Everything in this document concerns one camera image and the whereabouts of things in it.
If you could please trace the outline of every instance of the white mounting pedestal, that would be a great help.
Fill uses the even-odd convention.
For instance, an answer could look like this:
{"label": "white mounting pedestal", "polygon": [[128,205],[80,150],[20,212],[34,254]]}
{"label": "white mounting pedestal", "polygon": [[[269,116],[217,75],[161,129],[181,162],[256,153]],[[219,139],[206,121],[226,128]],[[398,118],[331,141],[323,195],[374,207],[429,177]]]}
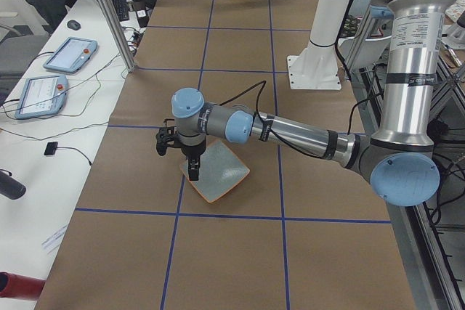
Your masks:
{"label": "white mounting pedestal", "polygon": [[340,90],[337,69],[333,47],[309,43],[299,56],[288,56],[291,89]]}
{"label": "white mounting pedestal", "polygon": [[288,56],[291,89],[341,89],[332,44],[337,40],[348,3],[349,0],[318,1],[307,47],[299,56]]}

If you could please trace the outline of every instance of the black strap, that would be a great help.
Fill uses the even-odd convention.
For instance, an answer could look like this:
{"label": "black strap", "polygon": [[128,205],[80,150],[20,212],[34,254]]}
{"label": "black strap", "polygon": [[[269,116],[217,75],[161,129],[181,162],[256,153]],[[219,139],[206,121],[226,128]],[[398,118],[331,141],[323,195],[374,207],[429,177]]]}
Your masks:
{"label": "black strap", "polygon": [[326,146],[326,151],[321,157],[324,160],[331,160],[334,157],[334,153],[337,148],[337,139],[338,134],[335,131],[328,130],[328,145]]}
{"label": "black strap", "polygon": [[355,161],[357,160],[358,152],[360,151],[360,136],[358,134],[355,135],[355,143],[352,149],[352,154],[350,155],[349,162],[344,168],[351,168]]}
{"label": "black strap", "polygon": [[409,86],[437,85],[437,76],[420,73],[388,73],[386,83],[407,83]]}
{"label": "black strap", "polygon": [[412,145],[412,144],[400,144],[380,141],[378,139],[370,139],[370,144],[380,148],[386,148],[391,150],[400,150],[402,152],[432,152],[434,145]]}

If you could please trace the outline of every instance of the metal pole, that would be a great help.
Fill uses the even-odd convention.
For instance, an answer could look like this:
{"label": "metal pole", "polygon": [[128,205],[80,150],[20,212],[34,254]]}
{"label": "metal pole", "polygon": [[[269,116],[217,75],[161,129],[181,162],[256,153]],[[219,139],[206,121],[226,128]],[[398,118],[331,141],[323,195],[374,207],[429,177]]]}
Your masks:
{"label": "metal pole", "polygon": [[111,0],[97,0],[102,9],[103,16],[107,20],[108,27],[110,27],[113,38],[115,39],[116,46],[123,57],[124,64],[129,72],[132,72],[135,68],[134,58],[132,53],[129,50],[128,44],[126,42],[126,37],[124,36],[123,29],[119,23],[118,17],[116,16],[115,8]]}

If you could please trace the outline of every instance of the black cable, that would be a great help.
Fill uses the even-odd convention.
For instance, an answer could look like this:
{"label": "black cable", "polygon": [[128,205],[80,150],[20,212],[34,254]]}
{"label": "black cable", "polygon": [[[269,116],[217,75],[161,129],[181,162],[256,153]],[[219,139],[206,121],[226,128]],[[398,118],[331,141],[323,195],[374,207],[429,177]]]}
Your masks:
{"label": "black cable", "polygon": [[[263,92],[263,89],[264,87],[266,86],[267,84],[267,81],[266,80],[262,80],[262,81],[259,81],[258,83],[255,83],[254,85],[248,87],[246,90],[242,91],[240,94],[237,94],[235,95],[234,97],[232,98],[229,98],[228,100],[224,101],[223,103],[220,103],[219,105],[225,105],[227,103],[230,103],[234,100],[236,100],[237,98],[243,96],[244,94],[246,94],[247,92],[251,91],[252,89],[255,89],[256,87],[260,86],[260,90],[258,91],[258,93],[256,94],[256,99],[255,99],[255,111],[254,111],[254,118],[255,117],[258,117],[258,119],[262,122],[262,125],[265,124],[265,121],[263,120],[262,116],[260,115],[260,112],[259,112],[259,100],[260,100],[260,96],[262,95],[262,92]],[[279,139],[282,143],[284,143],[285,145],[287,145],[288,147],[290,147],[291,149],[303,154],[303,155],[306,155],[306,156],[309,156],[311,158],[317,158],[317,159],[321,159],[320,156],[317,156],[317,155],[313,155],[313,154],[310,154],[308,152],[305,152],[301,149],[299,149],[296,145],[292,144],[291,142],[289,142],[287,139],[284,139],[282,136],[280,136],[279,134],[277,134],[275,132],[275,130],[272,129],[272,127],[270,127],[270,133],[273,134],[277,139]]]}
{"label": "black cable", "polygon": [[45,141],[47,139],[62,136],[63,134],[69,134],[70,132],[85,130],[85,129],[89,129],[91,127],[104,126],[104,125],[108,125],[108,121],[105,121],[104,123],[91,123],[90,125],[83,126],[83,127],[74,127],[71,130],[61,132],[59,134],[54,134],[53,136],[47,136],[47,137],[44,137],[44,138],[37,138],[37,137],[34,137],[34,136],[26,136],[24,134],[18,134],[16,132],[8,131],[8,130],[3,129],[3,128],[0,128],[0,130],[2,130],[3,132],[7,132],[8,134],[12,134],[12,135],[19,136],[19,137],[22,137],[22,138],[32,139],[33,141]]}
{"label": "black cable", "polygon": [[123,30],[126,30],[126,29],[132,29],[134,32],[140,34],[140,32],[134,27],[123,27]]}
{"label": "black cable", "polygon": [[373,74],[375,76],[375,81],[376,81],[376,85],[378,86],[378,90],[382,92],[382,98],[384,98],[384,90],[381,86],[381,82],[379,81],[379,77],[378,77],[378,67],[381,65],[384,65],[384,63],[377,64],[373,67]]}
{"label": "black cable", "polygon": [[[263,89],[265,87],[265,85],[267,84],[267,81],[266,80],[263,80],[261,81],[260,83],[262,83],[262,87],[260,88],[259,90],[259,93],[257,94],[256,96],[256,100],[255,100],[255,115],[258,117],[258,119],[262,122],[262,125],[265,124],[265,121],[263,120],[262,116],[260,115],[260,112],[259,112],[259,100],[260,100],[260,95],[262,94],[263,92]],[[281,137],[279,134],[277,134],[275,132],[275,130],[272,129],[272,127],[270,127],[270,133],[273,134],[277,139],[279,139],[282,143],[284,143],[285,145],[287,145],[288,147],[290,147],[292,150],[295,150],[297,152],[299,152],[300,154],[302,155],[305,155],[305,156],[308,156],[310,158],[316,158],[316,159],[321,159],[322,157],[320,156],[317,156],[317,155],[314,155],[314,154],[311,154],[309,152],[305,152],[301,149],[299,149],[296,145],[292,144],[291,142],[289,142],[287,139],[284,139],[283,137]]]}
{"label": "black cable", "polygon": [[344,71],[346,72],[349,81],[352,81],[352,75],[350,74],[350,70],[346,65],[346,59],[344,58],[344,56],[342,56],[341,52],[339,51],[339,45],[337,44],[337,42],[334,44],[334,51],[336,52],[336,56],[337,58],[339,58],[339,61],[341,61],[342,67],[344,67]]}
{"label": "black cable", "polygon": [[[56,118],[57,116],[66,116],[66,117],[77,117],[77,116],[81,116],[85,110],[87,109],[87,106],[89,105],[89,103],[91,102],[91,100],[93,99],[93,97],[95,96],[95,94],[100,90],[100,88],[102,87],[102,83],[100,82],[99,78],[98,78],[98,74],[100,72],[102,72],[102,70],[104,70],[105,68],[107,68],[108,66],[111,65],[111,63],[113,63],[113,61],[119,56],[120,54],[117,54],[115,57],[113,57],[106,65],[104,65],[102,68],[100,68],[97,72],[95,72],[94,74],[92,74],[90,77],[88,77],[87,79],[81,81],[80,83],[76,84],[75,86],[71,86],[71,87],[68,87],[65,91],[63,91],[63,93],[67,93],[68,91],[70,91],[71,89],[75,89],[76,87],[82,85],[83,83],[86,83],[87,81],[89,81],[90,79],[92,79],[93,77],[95,77],[95,79],[97,80],[99,86],[97,87],[97,89],[91,94],[91,96],[87,99],[87,102],[86,104],[84,105],[84,108],[83,110],[79,113],[79,114],[75,114],[75,115],[66,115],[66,114],[55,114],[55,115],[51,115],[51,116],[48,116],[48,117],[30,117],[30,118],[25,118],[23,120],[30,120],[30,119],[41,119],[41,120],[47,120],[47,119],[50,119],[50,118]],[[16,118],[12,118],[11,116],[8,115],[8,113],[10,112],[15,112],[17,110],[21,110],[23,108],[27,108],[27,107],[31,107],[31,106],[34,106],[34,105],[37,105],[39,103],[42,103],[42,102],[47,102],[49,100],[52,100],[56,97],[51,97],[49,99],[45,99],[44,101],[40,101],[40,102],[36,102],[36,103],[33,103],[32,105],[23,105],[22,107],[18,107],[16,109],[11,109],[11,110],[7,110],[3,105],[3,109],[4,111],[3,112],[0,112],[0,114],[5,114],[8,118],[12,119],[12,120],[16,120]]]}
{"label": "black cable", "polygon": [[6,173],[8,173],[8,176],[10,176],[10,177],[13,176],[13,173],[12,173],[12,172],[10,172],[10,171],[8,171],[8,170],[5,170],[5,169],[3,169],[3,168],[0,168],[0,171],[1,171],[1,172],[6,172]]}
{"label": "black cable", "polygon": [[87,155],[85,155],[82,151],[80,151],[78,148],[73,148],[73,147],[57,147],[57,149],[71,149],[71,150],[75,150],[76,152],[79,152],[81,153],[86,159],[87,161],[89,162],[89,165],[92,166],[92,161],[90,161],[90,159],[87,157]]}
{"label": "black cable", "polygon": [[[449,166],[446,168],[445,172],[449,172],[450,169],[453,167],[453,163],[450,163]],[[437,218],[436,220],[433,220],[432,223],[433,225],[438,225],[439,222],[441,221],[442,218],[442,211],[441,211],[441,192],[442,188],[444,187],[445,180],[447,179],[448,175],[445,175],[444,177],[441,178],[439,187],[437,188],[436,191],[436,208],[431,212],[431,217],[434,218],[434,216],[437,213]]]}
{"label": "black cable", "polygon": [[54,54],[54,53],[55,53],[54,51],[47,51],[47,52],[42,52],[42,53],[38,54],[37,56],[35,56],[35,57],[29,62],[29,64],[28,64],[26,70],[29,69],[29,67],[32,65],[32,62],[34,62],[35,60],[37,60],[39,57],[42,57],[42,56],[44,56],[44,55],[46,55],[46,54]]}
{"label": "black cable", "polygon": [[312,39],[310,39],[310,43],[312,43],[313,45],[315,45],[316,47],[331,47],[333,46],[334,44],[329,44],[329,45],[319,45],[319,44],[316,44],[315,42],[312,41]]}
{"label": "black cable", "polygon": [[230,103],[232,101],[235,101],[237,98],[239,97],[242,97],[244,94],[246,94],[247,92],[255,89],[257,86],[260,86],[260,85],[263,85],[263,87],[265,86],[265,84],[267,83],[266,80],[262,80],[262,81],[259,81],[258,83],[255,83],[254,85],[250,86],[249,88],[247,88],[246,90],[242,91],[240,94],[236,94],[234,97],[232,98],[229,98],[228,100],[220,103],[219,105],[226,105],[227,103]]}
{"label": "black cable", "polygon": [[350,110],[349,127],[347,127],[347,134],[350,134],[350,129],[352,128],[352,117],[354,116],[355,108],[358,107],[359,105],[361,105],[362,103],[367,102],[370,99],[373,99],[373,98],[375,98],[377,96],[382,96],[382,93],[379,92],[377,94],[374,94],[373,96],[362,99],[361,101],[359,101],[359,102],[357,102],[357,103],[355,103],[353,105],[352,109]]}
{"label": "black cable", "polygon": [[[455,201],[461,199],[463,196],[465,196],[465,189],[464,189],[464,191],[463,191],[460,195],[458,195],[458,196],[456,196],[456,197],[454,197],[454,198],[452,198],[452,199],[446,200],[446,201],[444,201],[444,202],[440,202],[441,193],[442,193],[442,188],[443,188],[443,186],[444,186],[444,184],[445,184],[445,181],[446,181],[447,178],[448,178],[449,176],[451,176],[451,175],[454,175],[454,176],[456,176],[457,178],[459,178],[460,180],[465,181],[465,169],[463,169],[458,163],[452,161],[452,159],[450,159],[450,158],[447,157],[447,156],[444,156],[444,155],[441,155],[441,154],[433,154],[433,157],[443,158],[443,159],[445,159],[445,160],[447,160],[447,161],[450,162],[449,165],[448,165],[448,167],[447,167],[447,168],[444,168],[444,166],[442,166],[441,163],[438,163],[437,161],[435,161],[435,163],[436,163],[436,165],[437,165],[438,167],[441,167],[441,168],[444,169],[444,170],[442,171],[442,173],[441,173],[441,181],[440,181],[439,188],[438,188],[437,191],[436,191],[436,208],[431,212],[432,224],[433,224],[433,225],[438,225],[438,224],[440,223],[440,221],[441,221],[441,218],[442,218],[442,211],[441,211],[441,208],[442,208],[444,205],[447,205],[447,204],[449,204],[449,203],[453,203],[453,202],[455,202]],[[461,172],[463,178],[456,175],[456,172],[457,172],[457,171],[451,171],[451,169],[452,169],[454,166],[458,168],[457,171],[460,171],[460,172]]]}
{"label": "black cable", "polygon": [[344,56],[342,56],[341,52],[339,51],[338,41],[339,41],[339,38],[341,38],[341,34],[342,34],[342,31],[344,30],[344,25],[345,25],[347,17],[349,16],[349,11],[350,11],[350,8],[352,7],[353,2],[354,0],[349,0],[349,3],[347,4],[346,12],[344,14],[344,17],[342,18],[341,26],[339,27],[339,32],[337,34],[336,41],[334,42],[334,49],[336,51],[336,56],[341,61],[342,66],[344,67],[344,70],[347,74],[349,81],[352,81],[352,75],[350,74],[349,68],[346,65]]}
{"label": "black cable", "polygon": [[15,98],[15,99],[8,99],[7,101],[4,101],[1,106],[3,107],[5,103],[11,103],[11,102],[19,102],[20,99],[19,98]]}

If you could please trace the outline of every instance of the small black device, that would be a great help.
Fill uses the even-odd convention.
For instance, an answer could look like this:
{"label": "small black device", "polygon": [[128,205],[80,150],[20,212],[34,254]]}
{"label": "small black device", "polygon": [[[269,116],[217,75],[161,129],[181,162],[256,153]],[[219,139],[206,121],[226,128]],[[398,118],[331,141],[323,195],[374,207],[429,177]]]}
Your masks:
{"label": "small black device", "polygon": [[81,29],[81,24],[76,21],[76,20],[69,20],[68,23],[66,23],[67,27],[73,30],[80,30]]}
{"label": "small black device", "polygon": [[58,142],[48,142],[45,147],[45,156],[54,155],[58,148]]}
{"label": "small black device", "polygon": [[129,6],[126,0],[111,0],[113,7],[115,8],[118,20],[127,21],[129,20]]}

